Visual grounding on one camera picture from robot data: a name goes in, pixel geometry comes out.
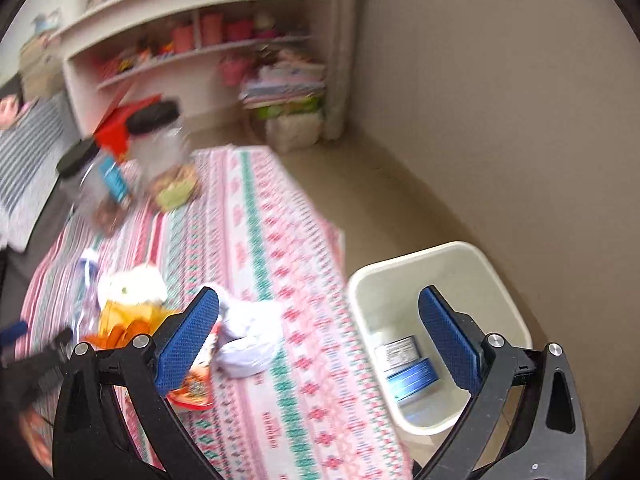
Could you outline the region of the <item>plastic jar with nuts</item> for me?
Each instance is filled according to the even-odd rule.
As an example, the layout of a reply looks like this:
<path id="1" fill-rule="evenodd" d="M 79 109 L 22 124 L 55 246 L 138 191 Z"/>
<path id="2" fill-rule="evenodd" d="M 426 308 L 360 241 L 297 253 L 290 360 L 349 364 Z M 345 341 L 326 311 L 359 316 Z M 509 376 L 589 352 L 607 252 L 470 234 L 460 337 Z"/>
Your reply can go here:
<path id="1" fill-rule="evenodd" d="M 184 133 L 180 105 L 162 99 L 126 119 L 129 154 L 138 163 L 143 188 L 161 212 L 194 200 L 201 179 Z"/>

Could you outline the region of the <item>plastic jar blue label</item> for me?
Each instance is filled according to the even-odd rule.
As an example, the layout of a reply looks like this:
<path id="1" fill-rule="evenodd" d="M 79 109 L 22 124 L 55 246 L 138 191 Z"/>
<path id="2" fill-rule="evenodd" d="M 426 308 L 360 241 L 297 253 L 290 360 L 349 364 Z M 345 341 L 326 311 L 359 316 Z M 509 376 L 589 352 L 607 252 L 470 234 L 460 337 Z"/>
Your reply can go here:
<path id="1" fill-rule="evenodd" d="M 56 171 L 63 191 L 90 226 L 113 236 L 134 206 L 134 194 L 116 159 L 85 138 L 60 158 Z"/>

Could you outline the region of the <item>white curved shelf unit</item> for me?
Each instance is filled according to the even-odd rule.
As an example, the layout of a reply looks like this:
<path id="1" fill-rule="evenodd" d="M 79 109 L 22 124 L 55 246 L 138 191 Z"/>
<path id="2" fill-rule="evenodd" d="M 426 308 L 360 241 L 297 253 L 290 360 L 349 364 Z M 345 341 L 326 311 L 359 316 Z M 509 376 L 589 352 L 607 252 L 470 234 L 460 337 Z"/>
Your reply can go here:
<path id="1" fill-rule="evenodd" d="M 240 114 L 240 62 L 268 46 L 320 64 L 327 139 L 344 131 L 355 0 L 107 0 L 58 32 L 70 105 L 91 136 L 126 103 L 175 96 L 195 127 Z"/>

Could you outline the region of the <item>striped grey white cushion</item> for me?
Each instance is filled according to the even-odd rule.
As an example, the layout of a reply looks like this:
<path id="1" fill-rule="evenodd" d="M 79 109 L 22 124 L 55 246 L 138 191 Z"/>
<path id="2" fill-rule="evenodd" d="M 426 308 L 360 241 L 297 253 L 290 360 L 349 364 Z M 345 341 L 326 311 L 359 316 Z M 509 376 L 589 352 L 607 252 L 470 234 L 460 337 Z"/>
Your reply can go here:
<path id="1" fill-rule="evenodd" d="M 1 133 L 1 247 L 24 252 L 58 182 L 56 165 L 80 140 L 62 91 L 32 103 Z"/>

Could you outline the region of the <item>clear plastic water bottle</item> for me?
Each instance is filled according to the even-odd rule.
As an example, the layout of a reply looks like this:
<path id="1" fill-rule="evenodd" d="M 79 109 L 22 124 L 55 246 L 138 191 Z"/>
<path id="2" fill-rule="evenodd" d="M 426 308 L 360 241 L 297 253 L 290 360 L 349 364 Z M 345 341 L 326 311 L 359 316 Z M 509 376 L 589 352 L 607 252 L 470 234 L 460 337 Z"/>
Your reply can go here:
<path id="1" fill-rule="evenodd" d="M 79 344 L 87 335 L 96 334 L 99 328 L 101 308 L 98 300 L 99 253 L 86 248 L 76 266 L 76 284 L 70 291 L 72 317 L 70 328 L 73 344 Z"/>

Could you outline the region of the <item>white plastic trash bin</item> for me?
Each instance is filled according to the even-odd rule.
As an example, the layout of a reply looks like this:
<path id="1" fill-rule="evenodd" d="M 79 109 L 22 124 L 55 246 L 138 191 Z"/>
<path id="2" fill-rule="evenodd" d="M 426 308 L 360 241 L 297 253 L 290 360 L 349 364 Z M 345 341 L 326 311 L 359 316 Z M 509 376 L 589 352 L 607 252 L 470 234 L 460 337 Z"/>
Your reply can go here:
<path id="1" fill-rule="evenodd" d="M 450 306 L 468 314 L 485 333 L 496 332 L 515 347 L 533 341 L 520 311 L 484 252 L 465 242 L 450 242 L 369 264 L 352 274 L 347 298 L 393 422 L 401 437 L 427 444 L 448 431 L 470 395 L 458 388 L 423 327 L 420 291 L 435 286 Z M 427 358 L 438 379 L 399 402 L 387 377 L 394 361 Z"/>

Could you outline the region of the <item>white sack on floor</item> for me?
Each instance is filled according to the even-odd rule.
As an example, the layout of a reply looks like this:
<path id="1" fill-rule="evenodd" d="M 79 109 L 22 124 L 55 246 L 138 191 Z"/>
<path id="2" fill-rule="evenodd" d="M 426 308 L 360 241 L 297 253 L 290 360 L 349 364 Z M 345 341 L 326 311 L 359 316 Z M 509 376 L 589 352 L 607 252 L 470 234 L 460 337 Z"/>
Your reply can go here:
<path id="1" fill-rule="evenodd" d="M 266 142 L 279 154 L 306 150 L 320 139 L 323 118 L 318 112 L 281 115 L 266 122 Z"/>

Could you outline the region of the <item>white tissue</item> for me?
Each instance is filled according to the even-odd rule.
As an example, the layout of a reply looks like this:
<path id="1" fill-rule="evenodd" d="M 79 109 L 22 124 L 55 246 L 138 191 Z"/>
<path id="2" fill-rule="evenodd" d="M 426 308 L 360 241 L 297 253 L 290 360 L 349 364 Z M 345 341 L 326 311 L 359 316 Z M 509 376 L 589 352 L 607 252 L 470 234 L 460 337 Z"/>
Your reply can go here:
<path id="1" fill-rule="evenodd" d="M 234 379 L 268 370 L 282 349 L 286 303 L 240 299 L 215 282 L 205 283 L 204 287 L 216 292 L 221 316 L 216 365 Z"/>

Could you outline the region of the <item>stack of papers and books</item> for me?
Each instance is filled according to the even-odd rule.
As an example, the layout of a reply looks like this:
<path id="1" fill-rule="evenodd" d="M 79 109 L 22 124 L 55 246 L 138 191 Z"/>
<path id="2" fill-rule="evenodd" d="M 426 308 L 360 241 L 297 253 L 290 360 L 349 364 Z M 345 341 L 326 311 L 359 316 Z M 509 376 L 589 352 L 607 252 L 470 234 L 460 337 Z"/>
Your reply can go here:
<path id="1" fill-rule="evenodd" d="M 322 100 L 327 73 L 326 63 L 304 50 L 265 46 L 240 83 L 239 100 L 245 107 Z"/>

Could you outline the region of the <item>red cardboard box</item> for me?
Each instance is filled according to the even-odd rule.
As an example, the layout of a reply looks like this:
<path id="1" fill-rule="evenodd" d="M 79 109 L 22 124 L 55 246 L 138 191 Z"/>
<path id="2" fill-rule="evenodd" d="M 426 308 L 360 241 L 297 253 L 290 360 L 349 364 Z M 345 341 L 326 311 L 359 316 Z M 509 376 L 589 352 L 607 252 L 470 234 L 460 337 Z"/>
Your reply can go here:
<path id="1" fill-rule="evenodd" d="M 140 101 L 119 104 L 111 107 L 93 133 L 93 140 L 102 148 L 109 152 L 119 162 L 128 159 L 128 138 L 129 133 L 126 127 L 126 120 L 138 110 L 142 110 L 148 105 L 158 102 L 162 96 L 153 94 Z"/>

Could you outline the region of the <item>yellow snack wrapper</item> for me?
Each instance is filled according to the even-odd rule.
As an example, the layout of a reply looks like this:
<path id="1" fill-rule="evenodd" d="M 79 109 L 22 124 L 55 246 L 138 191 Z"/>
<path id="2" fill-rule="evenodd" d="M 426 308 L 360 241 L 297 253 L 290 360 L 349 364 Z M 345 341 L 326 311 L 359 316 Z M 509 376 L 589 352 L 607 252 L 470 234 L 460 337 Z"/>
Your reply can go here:
<path id="1" fill-rule="evenodd" d="M 127 326 L 137 318 L 142 318 L 153 325 L 154 334 L 169 315 L 172 315 L 171 310 L 165 309 L 161 304 L 155 302 L 119 304 L 116 301 L 108 300 L 100 316 L 98 335 L 107 335 L 116 324 Z"/>

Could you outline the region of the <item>white paper cup leaf print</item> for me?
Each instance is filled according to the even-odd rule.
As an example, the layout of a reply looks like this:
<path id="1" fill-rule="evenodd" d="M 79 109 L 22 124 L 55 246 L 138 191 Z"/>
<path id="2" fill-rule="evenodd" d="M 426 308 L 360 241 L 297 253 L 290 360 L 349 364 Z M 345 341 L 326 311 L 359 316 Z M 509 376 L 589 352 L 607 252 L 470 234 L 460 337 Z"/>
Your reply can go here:
<path id="1" fill-rule="evenodd" d="M 103 274 L 96 285 L 101 310 L 111 301 L 121 306 L 163 304 L 168 288 L 155 264 L 142 263 L 128 270 Z"/>

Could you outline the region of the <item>blue cardboard box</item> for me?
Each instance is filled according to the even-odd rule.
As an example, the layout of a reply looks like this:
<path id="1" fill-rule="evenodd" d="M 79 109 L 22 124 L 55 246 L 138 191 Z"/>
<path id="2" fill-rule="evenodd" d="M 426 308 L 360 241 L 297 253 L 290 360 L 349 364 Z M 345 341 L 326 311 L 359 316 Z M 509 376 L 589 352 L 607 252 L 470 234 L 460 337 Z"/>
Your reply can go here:
<path id="1" fill-rule="evenodd" d="M 397 402 L 407 400 L 439 380 L 431 361 L 422 356 L 415 336 L 383 344 L 380 357 L 390 391 Z"/>

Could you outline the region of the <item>red noodle package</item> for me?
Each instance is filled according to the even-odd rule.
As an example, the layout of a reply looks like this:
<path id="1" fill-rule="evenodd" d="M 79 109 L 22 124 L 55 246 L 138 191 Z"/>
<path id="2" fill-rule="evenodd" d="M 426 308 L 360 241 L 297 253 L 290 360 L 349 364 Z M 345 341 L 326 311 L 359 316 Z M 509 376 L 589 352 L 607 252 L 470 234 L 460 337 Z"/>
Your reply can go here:
<path id="1" fill-rule="evenodd" d="M 167 400 L 177 413 L 206 411 L 213 406 L 212 362 L 220 326 L 221 320 L 217 320 L 181 386 L 168 393 Z"/>

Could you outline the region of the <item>orange peel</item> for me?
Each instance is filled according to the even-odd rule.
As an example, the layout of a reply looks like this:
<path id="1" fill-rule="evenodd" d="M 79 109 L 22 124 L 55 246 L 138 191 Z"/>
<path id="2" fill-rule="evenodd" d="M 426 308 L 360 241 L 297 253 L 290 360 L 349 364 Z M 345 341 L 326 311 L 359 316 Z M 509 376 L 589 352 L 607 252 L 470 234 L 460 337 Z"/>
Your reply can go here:
<path id="1" fill-rule="evenodd" d="M 126 347 L 135 336 L 152 335 L 153 330 L 153 325 L 142 318 L 137 318 L 127 326 L 116 324 L 107 335 L 86 335 L 81 342 L 91 344 L 98 350 L 113 350 Z"/>

